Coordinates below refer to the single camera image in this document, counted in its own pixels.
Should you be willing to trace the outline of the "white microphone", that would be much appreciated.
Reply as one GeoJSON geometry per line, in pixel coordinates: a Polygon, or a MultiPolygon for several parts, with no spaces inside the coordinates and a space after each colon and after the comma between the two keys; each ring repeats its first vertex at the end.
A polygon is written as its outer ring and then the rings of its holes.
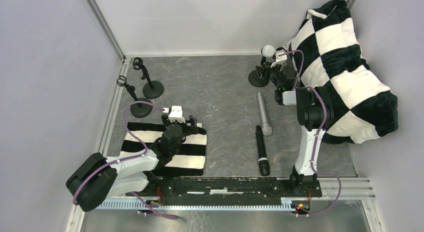
{"type": "Polygon", "coordinates": [[[271,58],[275,55],[276,49],[272,45],[265,45],[260,52],[263,57],[271,58]]]}

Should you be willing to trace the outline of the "silver grey microphone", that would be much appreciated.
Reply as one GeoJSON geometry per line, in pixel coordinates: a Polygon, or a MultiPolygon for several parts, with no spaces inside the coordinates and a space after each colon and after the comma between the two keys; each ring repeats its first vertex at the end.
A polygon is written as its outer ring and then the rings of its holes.
{"type": "Polygon", "coordinates": [[[273,129],[270,123],[266,102],[261,92],[257,93],[257,97],[260,127],[264,136],[270,136],[273,133],[273,129]]]}

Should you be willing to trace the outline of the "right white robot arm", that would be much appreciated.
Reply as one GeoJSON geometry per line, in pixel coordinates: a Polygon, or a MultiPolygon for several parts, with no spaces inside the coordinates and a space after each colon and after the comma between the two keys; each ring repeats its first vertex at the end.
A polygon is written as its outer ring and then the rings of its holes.
{"type": "Polygon", "coordinates": [[[333,119],[334,110],[324,86],[293,88],[297,73],[291,67],[271,67],[269,62],[256,66],[248,81],[255,87],[272,82],[278,105],[295,106],[301,126],[299,155],[289,178],[290,188],[315,189],[318,186],[316,159],[324,133],[333,119]]]}

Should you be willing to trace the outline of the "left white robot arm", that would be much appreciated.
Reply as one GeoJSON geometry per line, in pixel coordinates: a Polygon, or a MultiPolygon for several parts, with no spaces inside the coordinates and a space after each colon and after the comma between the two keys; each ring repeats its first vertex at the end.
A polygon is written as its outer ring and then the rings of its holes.
{"type": "Polygon", "coordinates": [[[104,200],[131,192],[153,196],[161,187],[159,177],[201,176],[206,162],[208,133],[201,123],[175,124],[128,122],[120,155],[91,154],[68,178],[66,188],[84,212],[104,200]]]}

